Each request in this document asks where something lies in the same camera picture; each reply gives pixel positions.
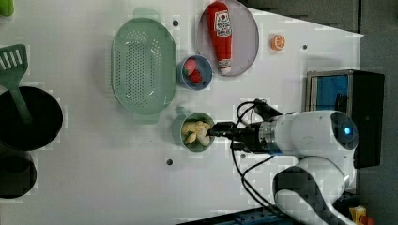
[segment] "black pot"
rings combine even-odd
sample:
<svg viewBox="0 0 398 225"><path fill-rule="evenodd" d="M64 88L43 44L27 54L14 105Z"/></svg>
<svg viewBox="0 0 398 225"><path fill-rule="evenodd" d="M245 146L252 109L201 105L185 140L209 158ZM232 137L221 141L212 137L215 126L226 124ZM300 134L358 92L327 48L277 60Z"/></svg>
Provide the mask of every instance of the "black pot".
<svg viewBox="0 0 398 225"><path fill-rule="evenodd" d="M7 150L0 157L0 198L15 199L35 185L37 171L28 152Z"/></svg>
<svg viewBox="0 0 398 225"><path fill-rule="evenodd" d="M52 142L61 130L62 109L54 97L36 87L20 87L33 123L23 123L9 91L0 96L0 144L30 151Z"/></svg>

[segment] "blue light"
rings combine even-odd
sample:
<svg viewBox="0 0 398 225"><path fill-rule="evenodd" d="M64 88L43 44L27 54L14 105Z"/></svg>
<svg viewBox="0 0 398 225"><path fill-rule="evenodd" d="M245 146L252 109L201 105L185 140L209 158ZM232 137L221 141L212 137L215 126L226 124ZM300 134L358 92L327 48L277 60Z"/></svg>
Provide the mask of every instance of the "blue light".
<svg viewBox="0 0 398 225"><path fill-rule="evenodd" d="M350 133L351 133L351 129L350 129L349 127L346 127L346 128L344 129L344 133L345 133L345 134L350 134Z"/></svg>

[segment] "pink plate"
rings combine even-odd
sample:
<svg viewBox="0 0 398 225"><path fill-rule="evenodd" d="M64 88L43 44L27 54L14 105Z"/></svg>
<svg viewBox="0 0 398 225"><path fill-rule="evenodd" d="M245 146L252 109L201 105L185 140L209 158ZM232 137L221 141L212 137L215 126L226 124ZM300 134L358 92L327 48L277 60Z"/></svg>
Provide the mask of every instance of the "pink plate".
<svg viewBox="0 0 398 225"><path fill-rule="evenodd" d="M235 0L219 0L228 6L232 25L232 66L225 76L237 76L248 70L257 56L258 28L251 12ZM196 32L196 44L201 55L208 59L214 71L218 69L217 56L207 28L207 17L202 14Z"/></svg>

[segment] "red food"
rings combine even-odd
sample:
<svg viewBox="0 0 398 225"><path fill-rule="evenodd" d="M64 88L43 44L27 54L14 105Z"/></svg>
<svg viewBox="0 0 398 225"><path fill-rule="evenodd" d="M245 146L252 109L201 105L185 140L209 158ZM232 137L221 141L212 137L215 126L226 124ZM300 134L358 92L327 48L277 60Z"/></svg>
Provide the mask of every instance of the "red food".
<svg viewBox="0 0 398 225"><path fill-rule="evenodd" d="M221 2L214 2L206 9L208 32L219 61L222 74L231 71L232 63L232 26L228 7Z"/></svg>
<svg viewBox="0 0 398 225"><path fill-rule="evenodd" d="M198 70L194 70L189 78L192 83L200 83L202 81L202 76Z"/></svg>
<svg viewBox="0 0 398 225"><path fill-rule="evenodd" d="M193 58L189 58L185 61L184 67L182 68L182 72L186 76L190 76L193 71L196 69L196 60Z"/></svg>

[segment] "blue bowl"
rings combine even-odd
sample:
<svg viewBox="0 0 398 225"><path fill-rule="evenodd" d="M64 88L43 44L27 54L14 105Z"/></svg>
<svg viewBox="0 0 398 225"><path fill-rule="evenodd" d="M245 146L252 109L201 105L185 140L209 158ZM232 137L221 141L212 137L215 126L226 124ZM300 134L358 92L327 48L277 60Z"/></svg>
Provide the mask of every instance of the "blue bowl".
<svg viewBox="0 0 398 225"><path fill-rule="evenodd" d="M189 77L182 72L185 62L190 58L196 61L196 70L198 70L202 76L202 81L199 83L191 82ZM176 67L176 81L178 85L191 90L200 91L205 89L210 84L212 78L213 70L211 69L210 63L205 57L198 54L185 58Z"/></svg>

